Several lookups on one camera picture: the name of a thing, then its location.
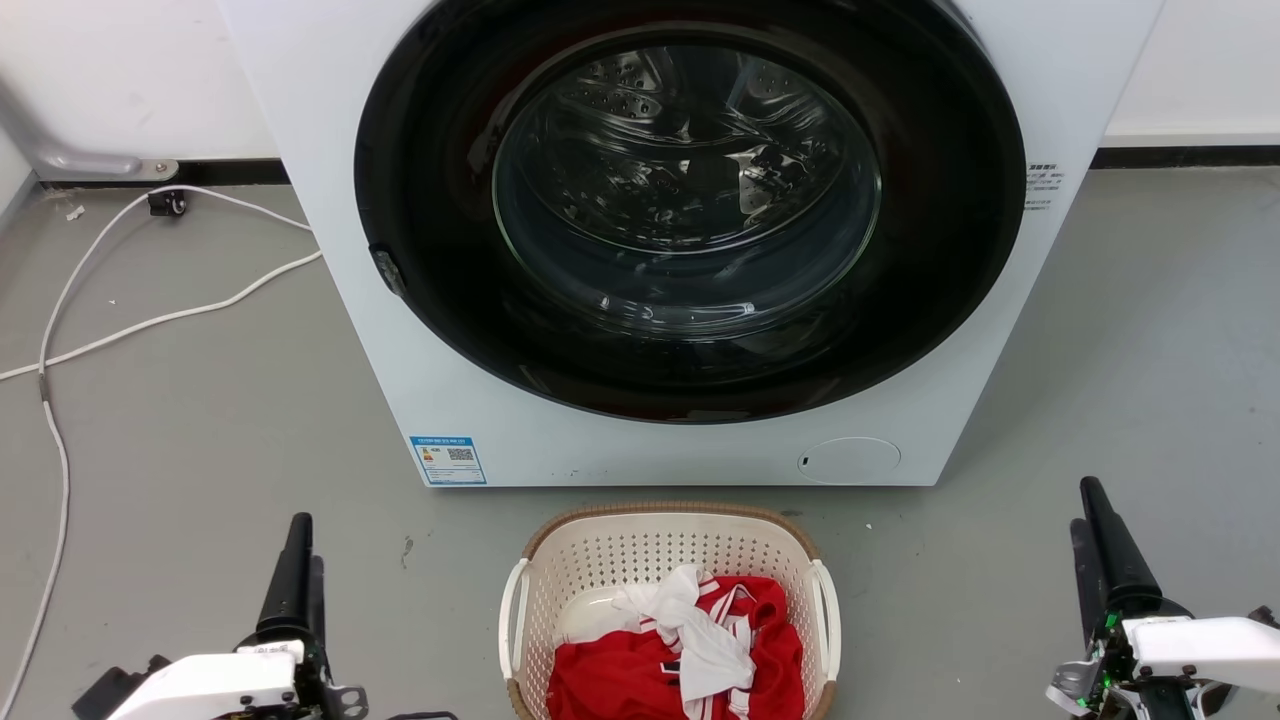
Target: white basket handle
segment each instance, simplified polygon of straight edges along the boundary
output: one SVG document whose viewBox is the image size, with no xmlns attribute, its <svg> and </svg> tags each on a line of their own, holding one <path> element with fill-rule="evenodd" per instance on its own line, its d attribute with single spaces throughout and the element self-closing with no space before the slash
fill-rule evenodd
<svg viewBox="0 0 1280 720">
<path fill-rule="evenodd" d="M 840 674 L 840 602 L 836 601 L 836 584 L 822 560 L 813 561 L 814 610 L 818 615 L 818 656 L 822 659 L 822 671 L 832 682 Z"/>
<path fill-rule="evenodd" d="M 507 587 L 502 591 L 502 607 L 498 610 L 498 664 L 502 665 L 504 680 L 512 679 L 520 670 L 520 655 L 524 647 L 525 635 L 525 605 L 529 602 L 529 583 L 525 582 L 525 570 L 529 569 L 529 559 L 521 557 L 520 562 L 511 569 L 507 578 Z M 511 606 L 516 600 L 516 584 L 520 584 L 520 606 L 516 609 L 516 650 L 511 650 Z"/>
</svg>

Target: power cord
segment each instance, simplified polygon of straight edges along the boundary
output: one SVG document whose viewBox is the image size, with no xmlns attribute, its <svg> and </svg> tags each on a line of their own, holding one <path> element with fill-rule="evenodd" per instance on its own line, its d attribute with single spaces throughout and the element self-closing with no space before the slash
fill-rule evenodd
<svg viewBox="0 0 1280 720">
<path fill-rule="evenodd" d="M 168 315 L 161 315 L 159 318 L 152 318 L 152 319 L 146 320 L 143 323 L 138 323 L 138 324 L 136 324 L 136 325 L 133 325 L 131 328 L 125 328 L 125 329 L 123 329 L 123 331 L 120 331 L 118 333 L 114 333 L 114 334 L 110 334 L 108 337 L 104 337 L 102 340 L 91 342 L 91 343 L 88 343 L 88 345 L 86 345 L 83 347 L 78 347 L 78 348 L 76 348 L 76 350 L 73 350 L 70 352 L 67 352 L 64 355 L 59 355 L 58 357 L 50 359 L 49 357 L 49 341 L 50 341 L 50 338 L 54 334 L 54 325 L 58 323 L 58 316 L 61 314 L 63 305 L 67 302 L 67 296 L 70 295 L 70 290 L 72 290 L 72 286 L 76 283 L 76 278 L 79 277 L 81 270 L 84 268 L 84 264 L 88 261 L 90 256 L 93 255 L 93 251 L 97 250 L 97 246 L 102 242 L 102 238 L 106 237 L 106 234 L 109 232 L 111 232 L 111 228 L 115 227 L 115 223 L 118 223 L 120 220 L 120 218 L 123 218 L 125 214 L 128 214 L 129 210 L 132 210 L 132 209 L 137 208 L 138 205 L 146 202 L 148 196 L 151 196 L 154 193 L 157 193 L 157 192 L 170 192 L 170 191 L 174 191 L 174 190 L 184 190 L 187 192 L 196 192 L 196 193 L 200 193 L 200 195 L 207 195 L 210 197 L 216 197 L 219 200 L 225 200 L 227 202 L 230 202 L 233 205 L 239 205 L 241 208 L 248 208 L 250 210 L 257 210 L 259 213 L 270 215 L 271 218 L 275 218 L 276 220 L 280 220 L 280 222 L 288 223 L 288 224 L 291 224 L 291 225 L 293 225 L 296 228 L 311 232 L 311 227 L 310 225 L 306 225 L 306 224 L 300 223 L 297 220 L 291 220 L 289 218 L 285 218 L 284 215 L 279 215 L 276 213 L 273 213 L 273 211 L 268 210 L 266 208 L 261 208 L 259 205 L 253 205 L 252 202 L 246 202 L 243 200 L 238 200 L 236 197 L 230 197 L 230 196 L 223 195 L 220 192 L 214 192 L 214 191 L 206 190 L 204 187 L 195 187 L 195 186 L 189 186 L 189 184 L 170 184 L 170 186 L 159 187 L 156 190 L 152 190 L 152 191 L 147 192 L 146 195 L 142 195 L 141 197 L 138 197 L 133 202 L 129 202 L 128 205 L 125 205 L 124 209 L 120 210 L 115 215 L 115 218 L 113 218 L 111 222 L 106 224 L 105 228 L 102 228 L 102 232 L 100 232 L 97 234 L 97 237 L 93 240 L 93 243 L 88 246 L 88 250 L 84 252 L 84 256 L 81 258 L 81 261 L 76 265 L 76 269 L 72 270 L 72 277 L 68 278 L 67 286 L 63 287 L 61 295 L 58 296 L 58 302 L 54 304 L 54 311 L 52 311 L 52 314 L 49 315 L 49 324 L 45 325 L 45 334 L 44 334 L 44 337 L 40 341 L 40 356 L 38 356 L 38 360 L 36 361 L 36 364 L 35 365 L 27 365 L 26 368 L 17 368 L 17 369 L 9 370 L 6 373 L 0 373 L 0 380 L 6 380 L 9 378 L 13 378 L 13 377 L 17 377 L 17 375 L 22 375 L 22 374 L 26 374 L 26 373 L 31 373 L 31 372 L 36 372 L 38 374 L 40 401 L 45 406 L 45 419 L 49 421 L 49 432 L 54 436 L 54 443 L 58 445 L 58 459 L 61 462 L 61 468 L 63 468 L 61 512 L 60 512 L 60 518 L 59 518 L 59 521 L 58 521 L 58 544 L 54 548 L 54 562 L 52 562 L 52 566 L 49 570 L 49 579 L 45 582 L 45 592 L 44 592 L 44 594 L 40 598 L 40 609 L 36 611 L 36 621 L 35 621 L 35 624 L 31 628 L 31 635 L 27 638 L 27 647 L 23 650 L 22 661 L 18 664 L 18 671 L 17 671 L 17 675 L 14 676 L 13 685 L 9 688 L 9 697 L 5 700 L 4 706 L 0 707 L 0 720 L 8 720 L 9 719 L 9 711 L 13 710 L 13 703 L 18 698 L 18 691 L 22 688 L 22 682 L 27 676 L 27 670 L 31 667 L 31 659 L 32 659 L 32 655 L 35 655 L 36 643 L 40 639 L 40 630 L 41 630 L 41 628 L 45 624 L 45 615 L 47 615 L 47 612 L 49 612 L 49 600 L 54 594 L 54 584 L 58 582 L 58 571 L 61 569 L 61 565 L 63 565 L 63 551 L 67 548 L 67 519 L 68 519 L 69 510 L 70 510 L 70 465 L 67 461 L 67 443 L 63 441 L 63 434 L 58 430 L 58 423 L 54 419 L 54 407 L 52 407 L 52 404 L 50 402 L 50 397 L 49 397 L 49 380 L 45 377 L 45 370 L 50 365 L 56 365 L 58 363 L 64 363 L 67 360 L 70 360 L 72 357 L 78 357 L 78 356 L 83 355 L 83 354 L 86 354 L 86 352 L 90 352 L 91 350 L 96 350 L 96 348 L 102 347 L 105 345 L 113 343 L 113 342 L 115 342 L 115 341 L 118 341 L 118 340 L 120 340 L 123 337 L 131 336 L 131 334 L 133 334 L 136 332 L 147 329 L 147 328 L 154 327 L 154 325 L 159 325 L 160 323 L 166 323 L 169 320 L 177 320 L 178 318 L 189 318 L 191 315 L 200 315 L 202 313 L 211 313 L 214 310 L 221 310 L 223 307 L 229 307 L 229 306 L 239 302 L 241 300 L 243 300 L 246 296 L 248 296 L 250 293 L 252 293 L 255 290 L 257 290 L 257 288 L 262 287 L 264 284 L 266 284 L 268 282 L 273 281 L 274 278 L 276 278 L 276 277 L 279 277 L 279 275 L 282 275 L 282 274 L 284 274 L 284 273 L 287 273 L 287 272 L 289 272 L 289 270 L 292 270 L 294 268 L 301 268 L 302 265 L 306 265 L 307 263 L 311 263 L 312 260 L 316 260 L 317 258 L 320 258 L 320 252 L 319 251 L 317 252 L 312 252 L 311 255 L 307 255 L 306 258 L 294 260 L 293 263 L 289 263 L 287 265 L 282 265 L 282 266 L 276 268 L 275 270 L 271 270 L 270 273 L 262 275 L 261 278 L 259 278 L 256 282 L 253 282 L 252 284 L 250 284 L 248 287 L 246 287 L 241 292 L 236 293 L 234 296 L 232 296 L 232 297 L 229 297 L 229 299 L 227 299 L 227 300 L 224 300 L 221 302 L 215 302 L 212 305 L 204 305 L 204 306 L 200 306 L 200 307 L 192 307 L 189 310 L 180 310 L 178 313 L 170 313 Z"/>
</svg>

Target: metal leg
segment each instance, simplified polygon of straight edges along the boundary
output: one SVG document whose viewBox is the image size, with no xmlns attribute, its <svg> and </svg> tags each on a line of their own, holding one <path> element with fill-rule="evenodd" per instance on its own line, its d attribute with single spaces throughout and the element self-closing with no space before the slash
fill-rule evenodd
<svg viewBox="0 0 1280 720">
<path fill-rule="evenodd" d="M 68 147 L 40 127 L 13 92 L 0 82 L 0 128 L 46 182 L 165 181 L 178 172 L 173 159 L 128 158 Z"/>
</svg>

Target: gray floor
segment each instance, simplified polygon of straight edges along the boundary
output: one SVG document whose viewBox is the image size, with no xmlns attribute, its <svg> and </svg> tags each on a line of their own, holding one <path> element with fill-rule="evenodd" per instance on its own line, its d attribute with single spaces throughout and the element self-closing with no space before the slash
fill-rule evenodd
<svg viewBox="0 0 1280 720">
<path fill-rule="evenodd" d="M 301 217 L 288 188 L 236 193 Z M 35 360 L 65 277 L 133 195 L 46 199 L 0 238 L 0 370 Z M 230 648 L 297 510 L 315 514 L 329 566 L 335 673 L 369 688 L 372 717 L 508 717 L 494 619 L 525 541 L 570 507 L 658 497 L 790 510 L 813 533 L 845 619 L 833 717 L 1060 717 L 1042 689 L 1080 652 L 1066 527 L 1082 475 L 1105 479 L 1171 597 L 1202 615 L 1280 603 L 1277 231 L 1276 169 L 1092 174 L 946 475 L 923 491 L 430 492 L 325 268 L 303 268 L 51 370 L 70 544 L 14 717 L 69 717 L 111 665 Z M 140 211 L 56 350 L 220 300 L 312 249 L 212 200 L 177 223 Z M 31 375 L 0 383 L 0 468 L 6 685 L 58 516 Z M 1275 717 L 1275 702 L 1243 694 L 1224 716 Z"/>
</svg>

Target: laundry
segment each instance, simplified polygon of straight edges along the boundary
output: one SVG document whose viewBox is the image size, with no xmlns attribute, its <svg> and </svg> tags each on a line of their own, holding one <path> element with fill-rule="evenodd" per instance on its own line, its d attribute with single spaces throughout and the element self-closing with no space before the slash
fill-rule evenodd
<svg viewBox="0 0 1280 720">
<path fill-rule="evenodd" d="M 804 716 L 803 648 L 777 582 L 684 565 L 659 584 L 620 589 L 613 607 L 613 626 L 557 648 L 553 720 Z"/>
</svg>

